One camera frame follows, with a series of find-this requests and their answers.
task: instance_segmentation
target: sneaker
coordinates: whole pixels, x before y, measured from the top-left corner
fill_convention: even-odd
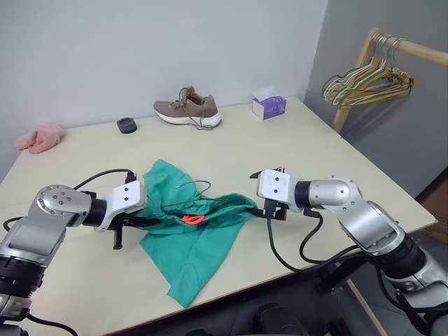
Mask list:
[[[201,97],[193,86],[182,88],[179,100],[156,101],[154,109],[167,123],[190,124],[199,130],[212,130],[221,121],[213,96]]]

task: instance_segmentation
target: purple tissue box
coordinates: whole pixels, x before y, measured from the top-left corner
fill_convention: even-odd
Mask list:
[[[285,113],[286,99],[282,96],[275,96],[259,101],[254,98],[252,100],[252,112],[260,119],[266,120]]]

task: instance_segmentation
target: white table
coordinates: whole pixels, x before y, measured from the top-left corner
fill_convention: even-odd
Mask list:
[[[53,149],[20,155],[0,185],[0,219],[26,215],[43,186],[74,186],[112,168],[129,168],[141,178],[162,158],[194,179],[212,182],[210,196],[242,193],[259,206],[263,201],[255,195],[256,181],[249,179],[253,172],[281,165],[305,179],[343,173],[406,231],[434,223],[432,215],[297,98],[288,99],[284,115],[264,122],[252,114],[250,104],[220,108],[220,112],[222,125],[210,132],[169,125],[159,118],[137,120],[139,129],[133,134],[119,133],[115,123],[68,129]],[[123,181],[124,174],[112,174],[85,189],[105,196]],[[313,258],[327,258],[353,244],[333,216],[324,212],[324,218],[322,230],[307,246]],[[315,219],[294,213],[286,222],[274,224],[280,254],[296,267],[308,266],[298,257],[298,244],[315,224]],[[166,295],[169,284],[139,245],[144,231],[126,228],[121,251],[112,249],[112,232],[99,234],[90,227],[67,231],[33,296],[35,316],[66,323],[79,335],[100,335],[182,310]],[[261,260],[264,267],[259,267]],[[287,273],[270,251],[265,221],[251,219],[193,305]],[[21,326],[31,335],[61,335],[56,328],[28,321]]]

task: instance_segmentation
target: scissors handle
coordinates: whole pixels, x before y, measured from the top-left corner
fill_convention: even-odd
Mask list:
[[[184,215],[182,216],[181,221],[183,221],[187,225],[197,225],[199,223],[202,223],[204,219],[204,215]]]

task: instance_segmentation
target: teal fabric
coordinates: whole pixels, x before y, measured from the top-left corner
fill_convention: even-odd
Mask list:
[[[243,195],[229,194],[219,197],[221,201],[201,199],[162,207],[198,198],[202,183],[175,188],[192,179],[163,160],[143,177],[148,206],[138,216],[162,222],[145,228],[148,234],[140,245],[170,283],[168,295],[187,307],[218,269],[246,219],[252,217],[246,209],[257,205]],[[206,218],[189,226],[180,220],[182,214]]]

